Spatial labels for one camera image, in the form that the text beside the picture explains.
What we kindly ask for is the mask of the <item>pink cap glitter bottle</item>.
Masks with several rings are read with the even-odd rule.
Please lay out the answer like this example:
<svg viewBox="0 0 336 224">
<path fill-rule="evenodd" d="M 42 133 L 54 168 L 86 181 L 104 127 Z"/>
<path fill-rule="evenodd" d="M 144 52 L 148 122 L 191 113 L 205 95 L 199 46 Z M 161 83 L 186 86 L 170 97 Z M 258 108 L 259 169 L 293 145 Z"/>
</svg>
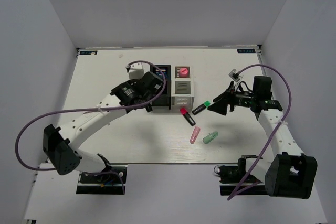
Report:
<svg viewBox="0 0 336 224">
<path fill-rule="evenodd" d="M 176 78 L 189 78 L 190 68 L 189 67 L 175 67 L 175 77 Z"/>
</svg>

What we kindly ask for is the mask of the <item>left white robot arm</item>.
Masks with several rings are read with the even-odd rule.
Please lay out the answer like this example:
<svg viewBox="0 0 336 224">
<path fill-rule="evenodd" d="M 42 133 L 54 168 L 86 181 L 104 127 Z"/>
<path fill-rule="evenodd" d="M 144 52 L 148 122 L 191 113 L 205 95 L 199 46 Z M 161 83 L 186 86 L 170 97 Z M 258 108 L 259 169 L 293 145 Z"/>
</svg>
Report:
<svg viewBox="0 0 336 224">
<path fill-rule="evenodd" d="M 81 151 L 79 147 L 101 128 L 132 110 L 151 111 L 151 99 L 163 88 L 163 80 L 152 72 L 128 80 L 101 101 L 94 112 L 86 112 L 69 123 L 44 129 L 43 150 L 59 175 L 77 170 L 93 174 L 101 182 L 110 178 L 111 164 L 101 154 Z"/>
</svg>

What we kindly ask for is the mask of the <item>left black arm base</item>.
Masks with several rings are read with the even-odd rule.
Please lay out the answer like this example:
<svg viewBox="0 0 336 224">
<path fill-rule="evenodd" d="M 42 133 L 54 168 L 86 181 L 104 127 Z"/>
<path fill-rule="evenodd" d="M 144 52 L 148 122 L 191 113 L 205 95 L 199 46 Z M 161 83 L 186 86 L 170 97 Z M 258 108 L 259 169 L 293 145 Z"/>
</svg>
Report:
<svg viewBox="0 0 336 224">
<path fill-rule="evenodd" d="M 124 195 L 127 182 L 127 165 L 112 166 L 116 174 L 87 175 L 80 173 L 77 195 Z"/>
</svg>

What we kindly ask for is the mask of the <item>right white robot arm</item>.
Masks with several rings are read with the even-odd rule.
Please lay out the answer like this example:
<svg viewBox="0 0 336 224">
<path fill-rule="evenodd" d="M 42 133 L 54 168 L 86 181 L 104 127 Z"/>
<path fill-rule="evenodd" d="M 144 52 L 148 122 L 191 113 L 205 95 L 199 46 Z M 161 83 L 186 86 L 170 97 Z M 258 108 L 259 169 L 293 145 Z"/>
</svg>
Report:
<svg viewBox="0 0 336 224">
<path fill-rule="evenodd" d="M 244 192 L 242 183 L 251 187 L 262 183 L 271 197 L 308 199 L 314 184 L 317 161 L 297 145 L 285 121 L 283 108 L 272 99 L 270 77 L 255 76 L 251 91 L 244 91 L 233 82 L 213 99 L 209 111 L 226 115 L 239 106 L 254 112 L 269 140 L 274 160 L 267 162 L 258 155 L 243 155 L 236 166 L 219 165 L 214 172 L 222 184 L 236 184 L 233 194 Z"/>
</svg>

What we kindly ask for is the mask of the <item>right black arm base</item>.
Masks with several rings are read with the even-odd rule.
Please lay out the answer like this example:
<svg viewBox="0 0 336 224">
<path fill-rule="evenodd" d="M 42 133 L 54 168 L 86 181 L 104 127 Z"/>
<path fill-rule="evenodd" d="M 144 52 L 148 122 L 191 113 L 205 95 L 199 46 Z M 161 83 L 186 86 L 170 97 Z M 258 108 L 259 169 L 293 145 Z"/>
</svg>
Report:
<svg viewBox="0 0 336 224">
<path fill-rule="evenodd" d="M 214 174 L 219 178 L 219 189 L 221 196 L 229 196 L 234 190 L 245 172 L 239 168 L 239 165 L 216 165 L 213 169 Z M 266 195 L 263 184 L 258 184 L 241 193 L 239 196 Z"/>
</svg>

